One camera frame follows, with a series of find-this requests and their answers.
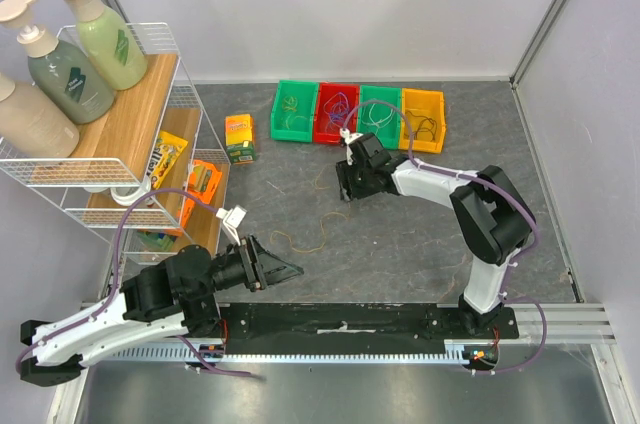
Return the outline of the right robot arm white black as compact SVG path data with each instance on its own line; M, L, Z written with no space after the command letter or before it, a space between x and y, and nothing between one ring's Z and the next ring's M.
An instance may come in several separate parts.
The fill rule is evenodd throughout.
M465 335L483 336L503 306L508 267L537 232L535 218L512 182L497 166L456 171L405 154L393 156L372 133L343 129L340 136L346 159L336 164L336 172L343 200L388 193L452 209L473 257L457 321Z

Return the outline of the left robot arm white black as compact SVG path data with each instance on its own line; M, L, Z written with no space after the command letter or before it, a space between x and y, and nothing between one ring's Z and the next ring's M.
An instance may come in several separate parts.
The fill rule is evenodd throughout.
M67 383L120 350L157 338L209 338L219 329L216 293L251 292L303 275L250 235L216 255L189 245L122 282L114 295L58 322L28 320L20 338L28 358L20 378L40 387Z

